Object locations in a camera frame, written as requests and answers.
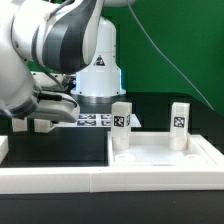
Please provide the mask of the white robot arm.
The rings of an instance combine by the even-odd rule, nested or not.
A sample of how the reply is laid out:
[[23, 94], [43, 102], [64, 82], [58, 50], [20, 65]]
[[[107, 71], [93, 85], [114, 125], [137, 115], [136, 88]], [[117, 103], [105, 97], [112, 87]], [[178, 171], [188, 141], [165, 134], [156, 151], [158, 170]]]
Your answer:
[[76, 122], [76, 101], [42, 91], [27, 63], [66, 75], [82, 70], [95, 54], [102, 9], [135, 1], [0, 0], [0, 116]]

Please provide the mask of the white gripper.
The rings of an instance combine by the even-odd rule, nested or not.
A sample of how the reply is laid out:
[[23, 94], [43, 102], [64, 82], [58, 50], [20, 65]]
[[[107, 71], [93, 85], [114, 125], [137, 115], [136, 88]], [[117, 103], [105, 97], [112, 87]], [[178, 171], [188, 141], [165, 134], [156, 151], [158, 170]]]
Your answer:
[[68, 79], [62, 74], [53, 74], [62, 84], [60, 88], [43, 72], [32, 71], [31, 74], [41, 89], [41, 96], [38, 98], [37, 109], [29, 115], [29, 118], [75, 123], [79, 117], [80, 106], [71, 96], [64, 93], [68, 89]]

